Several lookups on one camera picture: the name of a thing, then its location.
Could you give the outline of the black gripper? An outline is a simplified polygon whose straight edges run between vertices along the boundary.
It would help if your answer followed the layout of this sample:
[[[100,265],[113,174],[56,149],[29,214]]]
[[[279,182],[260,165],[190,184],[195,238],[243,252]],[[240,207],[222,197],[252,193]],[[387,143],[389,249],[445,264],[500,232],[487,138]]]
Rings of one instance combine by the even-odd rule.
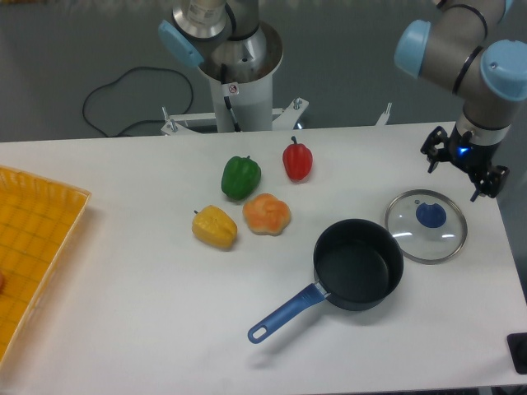
[[[510,174],[508,167],[492,165],[500,142],[479,145],[464,137],[465,134],[472,137],[468,130],[460,132],[457,126],[454,126],[449,137],[443,127],[433,129],[420,149],[427,158],[427,172],[432,173],[439,163],[450,162],[469,175],[475,187],[471,202],[475,202],[478,197],[496,198]]]

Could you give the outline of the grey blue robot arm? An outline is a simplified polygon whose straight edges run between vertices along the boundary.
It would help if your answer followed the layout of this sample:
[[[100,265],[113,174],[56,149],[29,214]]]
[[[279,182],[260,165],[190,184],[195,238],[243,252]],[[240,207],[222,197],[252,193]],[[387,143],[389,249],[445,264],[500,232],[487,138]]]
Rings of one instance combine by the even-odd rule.
[[[439,1],[437,23],[414,21],[401,35],[395,65],[464,100],[452,132],[437,129],[422,146],[429,166],[465,172],[477,196],[494,198],[509,170],[492,157],[526,100],[526,45],[483,41],[511,8],[508,1]],[[292,128],[304,110],[295,100],[273,114],[273,74],[283,56],[275,29],[256,1],[178,1],[158,28],[161,42],[208,80],[219,132]]]

